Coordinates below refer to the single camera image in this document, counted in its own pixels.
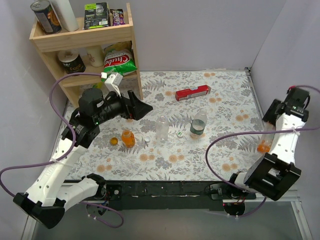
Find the orange juice bottle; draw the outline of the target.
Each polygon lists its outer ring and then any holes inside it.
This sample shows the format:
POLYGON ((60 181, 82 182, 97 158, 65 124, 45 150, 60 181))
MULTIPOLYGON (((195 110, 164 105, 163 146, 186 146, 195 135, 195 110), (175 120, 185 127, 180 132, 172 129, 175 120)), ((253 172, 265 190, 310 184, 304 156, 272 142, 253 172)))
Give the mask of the orange juice bottle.
POLYGON ((123 130, 121 139, 127 148, 132 148, 136 143, 134 134, 128 129, 123 130))

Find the clear water bottle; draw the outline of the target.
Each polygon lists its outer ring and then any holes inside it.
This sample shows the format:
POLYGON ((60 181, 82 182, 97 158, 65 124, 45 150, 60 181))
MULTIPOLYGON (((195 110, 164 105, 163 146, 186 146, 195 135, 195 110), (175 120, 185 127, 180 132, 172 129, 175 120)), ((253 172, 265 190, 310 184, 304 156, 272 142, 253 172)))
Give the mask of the clear water bottle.
POLYGON ((160 142, 168 140, 170 123, 166 116, 161 115, 155 123, 155 137, 160 142))

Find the blue white bottle cap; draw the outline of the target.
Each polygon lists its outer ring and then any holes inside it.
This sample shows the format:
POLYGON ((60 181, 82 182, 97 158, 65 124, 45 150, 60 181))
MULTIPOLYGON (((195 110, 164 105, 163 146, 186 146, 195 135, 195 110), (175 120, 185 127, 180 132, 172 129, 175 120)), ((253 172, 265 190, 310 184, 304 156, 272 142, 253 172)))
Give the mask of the blue white bottle cap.
POLYGON ((151 141, 151 138, 150 137, 148 137, 148 136, 146 136, 145 138, 144 138, 144 142, 145 143, 149 143, 151 141))

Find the gold bottle cap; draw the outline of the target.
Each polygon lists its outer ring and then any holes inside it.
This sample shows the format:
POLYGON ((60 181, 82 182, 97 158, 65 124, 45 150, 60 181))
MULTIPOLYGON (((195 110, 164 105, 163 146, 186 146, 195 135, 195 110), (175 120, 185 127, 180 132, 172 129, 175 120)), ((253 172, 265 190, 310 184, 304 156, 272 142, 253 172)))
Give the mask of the gold bottle cap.
POLYGON ((116 137, 112 137, 112 138, 110 139, 110 144, 111 144, 112 146, 117 145, 117 144, 118 144, 118 139, 117 139, 116 137))

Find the white green bottle cap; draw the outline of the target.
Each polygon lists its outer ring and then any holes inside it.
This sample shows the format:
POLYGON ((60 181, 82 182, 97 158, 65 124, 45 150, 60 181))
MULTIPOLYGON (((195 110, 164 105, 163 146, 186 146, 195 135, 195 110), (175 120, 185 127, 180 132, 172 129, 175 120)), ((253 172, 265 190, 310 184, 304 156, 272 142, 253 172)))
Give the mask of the white green bottle cap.
POLYGON ((182 131, 178 131, 176 135, 178 138, 182 138, 184 134, 182 131))

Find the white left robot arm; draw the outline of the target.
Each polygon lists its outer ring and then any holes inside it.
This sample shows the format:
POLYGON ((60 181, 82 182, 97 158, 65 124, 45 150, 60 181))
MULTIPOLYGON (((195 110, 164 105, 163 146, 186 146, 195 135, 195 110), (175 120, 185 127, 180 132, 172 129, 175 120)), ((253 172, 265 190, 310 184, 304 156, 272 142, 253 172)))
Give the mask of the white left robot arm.
POLYGON ((62 190, 61 186, 74 164, 100 133, 101 124, 117 116, 138 121, 153 110, 132 90, 127 93, 128 97, 124 97, 111 91, 104 97, 98 88, 86 89, 47 166, 31 187, 14 196, 13 202, 33 219, 52 229, 74 205, 87 198, 104 199, 107 182, 95 173, 83 177, 67 190, 62 190))

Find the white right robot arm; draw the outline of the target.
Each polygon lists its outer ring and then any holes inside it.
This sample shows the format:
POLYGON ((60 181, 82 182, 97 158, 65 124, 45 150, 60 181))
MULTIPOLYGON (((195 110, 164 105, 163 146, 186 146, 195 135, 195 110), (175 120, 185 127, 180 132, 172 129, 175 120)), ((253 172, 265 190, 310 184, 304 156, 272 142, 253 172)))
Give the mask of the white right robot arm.
POLYGON ((272 102, 262 118, 266 129, 276 131, 271 146, 247 172, 231 175, 226 186, 230 198, 237 199, 247 190, 277 201, 300 178, 302 171, 295 166, 297 129, 309 118, 305 107, 309 101, 309 92, 294 86, 284 101, 272 102))

